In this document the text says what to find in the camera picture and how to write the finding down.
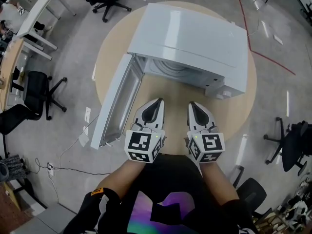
gray floor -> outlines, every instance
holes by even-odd
[[[103,23],[102,13],[93,14],[91,6],[83,0],[66,0],[77,12],[72,17],[64,12],[50,35],[50,41],[58,50],[49,52],[53,59],[46,61],[34,56],[28,69],[42,70],[51,74],[54,82],[68,77],[66,85],[57,90],[57,99],[66,105],[67,112],[52,106],[52,121],[42,117],[39,121],[23,122],[7,136],[10,153],[24,155],[32,171],[37,169],[35,158],[41,165],[47,162],[58,166],[63,150],[72,145],[84,126],[100,111],[92,74],[99,48],[112,27],[125,15],[126,10],[114,7]],[[149,2],[164,0],[123,0],[122,3],[140,8]],[[236,25],[245,27],[239,0],[181,0],[210,8]],[[219,165],[224,173],[233,179],[234,166],[245,167],[242,181],[255,178],[266,190],[268,197],[259,212],[275,207],[292,194],[300,182],[298,168],[285,173],[282,161],[265,165],[264,161],[273,155],[277,145],[263,140],[264,134],[279,137],[275,123],[276,116],[283,117],[285,126],[302,120],[312,122],[312,55],[311,29],[299,14],[299,7],[292,9],[295,0],[241,0],[249,30],[252,50],[275,60],[295,75],[272,61],[253,53],[257,70],[257,92],[251,114],[236,135],[227,141],[226,153]],[[273,39],[282,39],[283,45]],[[289,116],[286,117],[287,93],[289,93]],[[95,124],[88,129],[91,138]],[[122,142],[115,148],[104,147],[96,151],[90,143],[82,147],[79,142],[69,149],[61,160],[62,167],[76,168],[92,173],[112,172],[126,160]],[[93,190],[103,178],[102,175],[86,175],[74,171],[59,171],[53,177],[59,201],[65,207],[77,212],[84,195]],[[38,198],[50,205],[57,200],[47,172],[42,169],[37,175],[30,175]]]

person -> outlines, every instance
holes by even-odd
[[[8,0],[6,3],[3,3],[0,6],[0,21],[4,21],[6,29],[3,29],[0,25],[0,33],[2,35],[5,35],[7,30],[11,30],[14,34],[16,34],[20,30],[20,27],[22,26],[24,20],[27,18],[28,14],[28,11],[24,10],[18,1]],[[45,27],[44,24],[36,21],[34,28],[47,32],[52,27]],[[30,35],[26,35],[25,37],[33,42],[37,41],[36,38]]]
[[[258,233],[217,163],[200,170],[187,156],[128,160],[85,196],[64,234]]]

electrical cable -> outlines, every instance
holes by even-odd
[[[84,130],[80,133],[80,135],[82,135],[82,133],[85,132],[86,129],[88,129],[88,127],[90,126],[90,124],[91,124],[98,116],[99,116],[99,114],[84,128]],[[61,155],[60,155],[60,157],[59,157],[59,159],[58,159],[59,168],[58,168],[58,170],[55,170],[55,172],[58,172],[58,171],[60,170],[60,168],[61,168],[60,159],[62,158],[63,154],[64,154],[67,150],[69,150],[69,149],[71,149],[71,148],[73,147],[73,145],[79,140],[79,137],[75,140],[75,142],[74,142],[69,148],[67,148],[65,151],[63,151],[63,152],[61,153]]]
[[[99,114],[84,128],[84,130],[80,133],[80,135],[82,135],[82,133],[84,133],[84,132],[86,131],[86,129],[88,129],[89,125],[90,125],[98,116],[99,116]],[[55,172],[58,172],[58,171],[60,171],[60,170],[72,170],[72,171],[77,171],[77,172],[80,172],[80,173],[91,174],[91,175],[108,175],[108,174],[111,174],[111,173],[105,173],[105,174],[97,173],[97,174],[94,174],[94,173],[89,173],[89,172],[81,171],[81,170],[78,170],[78,169],[63,168],[63,167],[61,167],[60,160],[61,160],[63,154],[64,154],[67,150],[69,150],[70,148],[72,148],[72,146],[79,140],[79,137],[74,141],[74,143],[73,143],[69,148],[67,148],[66,150],[64,150],[64,151],[61,153],[61,155],[60,155],[60,157],[59,157],[59,160],[58,160],[59,167],[53,167],[53,169],[57,169],[57,170],[54,170],[54,171],[55,171]],[[35,158],[35,163],[36,163],[36,164],[38,165],[38,167],[39,167],[38,171],[37,171],[37,172],[29,171],[29,172],[34,173],[34,174],[38,174],[38,173],[40,172],[40,169],[41,169],[41,168],[46,168],[46,169],[47,169],[47,173],[48,173],[48,178],[51,180],[51,183],[52,183],[52,185],[53,185],[54,191],[55,191],[55,193],[56,193],[56,195],[57,195],[58,202],[59,202],[59,194],[58,194],[57,188],[56,188],[56,186],[55,186],[55,184],[54,184],[52,178],[50,177],[48,166],[41,166],[40,161],[39,161],[38,158]]]
[[[57,188],[56,188],[56,186],[55,186],[53,180],[52,180],[51,177],[50,177],[48,168],[47,168],[47,174],[48,174],[48,178],[51,180],[51,183],[52,183],[52,185],[53,185],[54,191],[55,191],[55,193],[57,194],[58,203],[59,203],[59,194],[58,194]]]
[[[132,122],[132,123],[130,124],[130,129],[132,129],[133,125],[137,125],[137,126],[141,127],[141,130],[140,130],[140,131],[143,131],[144,128],[148,128],[149,130],[151,130],[151,133],[153,133],[153,132],[156,133],[156,131],[154,131],[153,129],[151,129],[151,128],[149,128],[149,127],[141,126],[141,124],[138,124],[138,123],[136,123],[136,122]]]
[[[48,167],[47,166],[41,166],[40,164],[40,161],[38,158],[35,158],[35,163],[38,165],[39,167],[39,170],[37,172],[32,172],[30,171],[31,173],[33,174],[38,174],[40,172],[40,169],[41,168],[46,168],[48,170]],[[60,169],[60,170],[72,170],[72,171],[77,171],[77,172],[80,172],[80,173],[84,173],[84,174],[91,174],[91,175],[108,175],[108,174],[111,174],[111,173],[105,173],[105,174],[94,174],[94,173],[89,173],[89,172],[85,172],[85,171],[81,171],[81,170],[78,170],[78,169],[73,169],[73,168],[64,168],[64,167],[54,167],[54,169]]]
[[[257,28],[257,30],[255,32],[252,32],[251,34],[247,35],[247,38],[252,36],[254,33],[259,31],[259,24],[260,24],[260,20],[258,19],[258,28]]]

white desk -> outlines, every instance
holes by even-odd
[[[20,27],[16,37],[18,38],[22,38],[25,35],[31,35],[34,38],[42,41],[43,43],[45,43],[46,45],[50,46],[51,48],[57,50],[58,48],[50,43],[49,41],[47,41],[46,39],[44,39],[43,37],[39,36],[38,34],[36,34],[32,29],[36,23],[36,21],[38,20],[39,16],[41,15],[41,13],[43,12],[43,10],[46,8],[52,15],[54,15],[57,19],[59,19],[60,17],[58,15],[55,14],[55,12],[48,6],[49,2],[51,0],[38,0],[34,7],[31,9],[31,11],[28,14],[28,17],[25,19],[24,23],[22,24],[22,26]],[[64,7],[73,14],[73,16],[76,15],[75,12],[72,11],[72,9],[69,7],[69,5],[64,1],[64,0],[59,0]],[[32,44],[30,45],[27,42],[24,42],[24,46],[26,46],[27,48],[35,51],[36,53],[38,53],[39,55],[42,55],[43,57],[51,60],[52,57],[47,55],[46,53],[43,52],[43,48],[37,44]]]

red tape line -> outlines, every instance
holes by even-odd
[[[251,51],[251,52],[254,52],[254,53],[257,54],[257,55],[260,55],[261,57],[263,57],[263,58],[265,58],[265,59],[267,59],[267,60],[269,60],[269,61],[271,61],[271,62],[273,62],[273,63],[275,63],[275,64],[277,64],[278,66],[282,67],[283,69],[287,70],[288,72],[292,73],[293,75],[296,75],[293,71],[291,71],[290,69],[286,68],[286,67],[283,66],[282,64],[279,64],[277,61],[272,60],[271,58],[266,57],[266,56],[264,56],[263,54],[260,54],[259,52],[256,52],[256,51],[252,50],[251,44],[250,44],[250,39],[249,39],[249,37],[248,37],[249,33],[248,33],[248,27],[247,27],[247,23],[246,23],[244,8],[243,8],[243,5],[242,5],[241,0],[238,0],[238,1],[239,1],[239,4],[240,4],[240,8],[241,8],[241,10],[242,10],[242,13],[243,13],[243,19],[244,19],[244,23],[245,23],[245,29],[246,29],[246,31],[247,31],[248,46],[249,46],[250,51]]]

